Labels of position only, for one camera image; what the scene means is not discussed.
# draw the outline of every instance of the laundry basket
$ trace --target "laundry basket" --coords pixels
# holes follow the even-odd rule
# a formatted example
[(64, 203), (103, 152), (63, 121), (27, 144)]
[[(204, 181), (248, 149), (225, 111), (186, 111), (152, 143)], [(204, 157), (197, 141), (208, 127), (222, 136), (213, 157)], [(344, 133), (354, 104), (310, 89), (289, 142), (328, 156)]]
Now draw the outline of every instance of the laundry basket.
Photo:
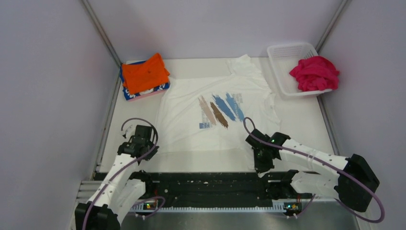
[(287, 45), (270, 46), (267, 49), (269, 60), (276, 81), (281, 92), (286, 97), (307, 97), (317, 96), (331, 89), (323, 91), (302, 91), (297, 88), (299, 83), (289, 74), (289, 72), (298, 65), (300, 59), (317, 56), (315, 48), (309, 43), (294, 43)]

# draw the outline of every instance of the white wall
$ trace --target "white wall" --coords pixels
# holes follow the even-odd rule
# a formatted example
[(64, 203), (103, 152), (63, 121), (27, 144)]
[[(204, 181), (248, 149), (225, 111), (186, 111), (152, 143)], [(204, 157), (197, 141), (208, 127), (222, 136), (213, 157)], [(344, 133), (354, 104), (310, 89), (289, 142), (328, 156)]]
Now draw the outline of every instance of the white wall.
[(316, 45), (341, 0), (90, 0), (122, 61), (225, 58)]
[(78, 0), (0, 1), (0, 229), (68, 228), (116, 73)]
[(325, 96), (341, 148), (364, 156), (381, 181), (382, 230), (406, 226), (405, 22), (404, 0), (352, 1), (321, 52), (341, 71)]

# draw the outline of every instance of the folded orange shirt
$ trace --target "folded orange shirt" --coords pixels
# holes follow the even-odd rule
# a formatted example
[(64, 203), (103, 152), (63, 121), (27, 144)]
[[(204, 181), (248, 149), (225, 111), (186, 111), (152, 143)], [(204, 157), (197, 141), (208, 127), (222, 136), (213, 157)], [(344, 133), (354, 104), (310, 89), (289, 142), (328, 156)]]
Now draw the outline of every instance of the folded orange shirt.
[(121, 65), (123, 70), (123, 86), (130, 94), (150, 90), (169, 82), (169, 72), (165, 69), (164, 61), (159, 53), (139, 65)]

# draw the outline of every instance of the pink folded cloth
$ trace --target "pink folded cloth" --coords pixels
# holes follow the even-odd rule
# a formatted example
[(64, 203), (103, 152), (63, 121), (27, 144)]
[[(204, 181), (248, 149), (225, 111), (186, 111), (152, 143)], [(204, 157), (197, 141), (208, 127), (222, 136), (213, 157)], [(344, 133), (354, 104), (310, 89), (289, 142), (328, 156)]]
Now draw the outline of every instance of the pink folded cloth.
[(298, 89), (314, 91), (338, 88), (338, 75), (333, 63), (321, 56), (299, 60), (299, 65), (289, 72), (299, 83)]

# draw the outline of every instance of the brown brushstroke print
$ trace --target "brown brushstroke print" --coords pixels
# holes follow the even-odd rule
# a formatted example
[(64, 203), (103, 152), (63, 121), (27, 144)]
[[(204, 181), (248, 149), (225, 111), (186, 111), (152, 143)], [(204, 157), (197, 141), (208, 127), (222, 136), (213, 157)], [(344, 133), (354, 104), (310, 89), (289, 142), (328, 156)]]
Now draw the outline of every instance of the brown brushstroke print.
[(222, 126), (228, 128), (228, 122), (224, 118), (223, 114), (218, 110), (218, 108), (214, 105), (213, 102), (210, 102), (210, 106), (213, 109), (214, 116), (216, 117), (217, 121), (221, 123)]
[(209, 121), (215, 126), (216, 125), (216, 121), (215, 118), (212, 114), (212, 111), (209, 108), (209, 105), (207, 104), (206, 100), (204, 99), (204, 97), (202, 96), (201, 99), (199, 99), (199, 105), (202, 108), (204, 114), (206, 114), (207, 118), (209, 119)]

